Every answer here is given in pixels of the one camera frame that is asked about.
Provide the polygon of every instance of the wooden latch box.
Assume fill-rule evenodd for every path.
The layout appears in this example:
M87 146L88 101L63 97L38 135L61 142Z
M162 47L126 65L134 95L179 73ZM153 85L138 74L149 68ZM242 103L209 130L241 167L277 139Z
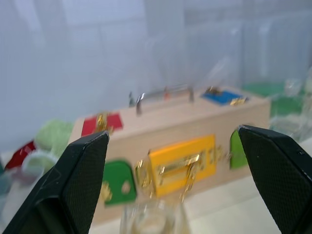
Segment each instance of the wooden latch box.
M249 175L235 130L267 128L269 117L268 99L226 87L194 93L178 86L144 93L131 108L78 119L69 143L94 131L111 133L93 222L120 216L128 202L183 200Z

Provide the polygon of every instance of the green panel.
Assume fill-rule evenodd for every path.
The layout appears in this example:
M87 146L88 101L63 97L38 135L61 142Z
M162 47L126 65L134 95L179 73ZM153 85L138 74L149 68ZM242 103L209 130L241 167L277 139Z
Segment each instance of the green panel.
M250 93L261 95L264 97L269 97L275 94L284 93L284 84L283 83L252 83L245 85L243 90L246 90ZM272 100L271 104L271 117L277 115L288 115L288 114L300 114L302 110L302 97L304 95L303 90L300 92L299 97L283 97L281 96L278 99Z
M112 199L106 201L106 205L119 204L134 201L137 197L135 182L132 175L131 166L122 160L111 161L105 164L103 182L109 184ZM130 188L128 192L122 192L122 186L127 184Z
M232 155L230 160L231 169L237 169L247 165L248 162L245 156L245 152L240 141L238 131L236 130L231 136L230 151Z

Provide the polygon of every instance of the green cloth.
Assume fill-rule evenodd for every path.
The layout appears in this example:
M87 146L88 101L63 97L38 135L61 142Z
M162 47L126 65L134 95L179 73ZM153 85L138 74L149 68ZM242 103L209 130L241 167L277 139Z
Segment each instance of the green cloth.
M270 97L276 94L284 93L284 83L252 83L243 86L243 90L263 97ZM288 114L300 114L303 107L303 95L301 91L299 96L286 97L280 96L272 100L271 117L285 116Z
M57 119L51 120L36 134L35 144L40 149L50 151L57 158L60 158L67 147L73 127L73 123Z

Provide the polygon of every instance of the blue panel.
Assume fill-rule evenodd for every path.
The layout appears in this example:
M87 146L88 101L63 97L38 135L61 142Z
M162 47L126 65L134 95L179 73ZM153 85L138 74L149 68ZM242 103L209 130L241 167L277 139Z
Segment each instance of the blue panel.
M227 105L235 98L242 98L242 95L234 94L228 91L222 91L221 94L203 94L202 98L216 102L220 105Z

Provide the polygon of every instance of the yellow door panel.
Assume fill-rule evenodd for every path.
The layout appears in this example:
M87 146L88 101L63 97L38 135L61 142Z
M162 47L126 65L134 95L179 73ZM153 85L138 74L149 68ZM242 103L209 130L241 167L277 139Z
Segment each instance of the yellow door panel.
M150 171L157 197L185 187L192 165L198 167L195 182L216 171L215 136L209 135L149 152Z

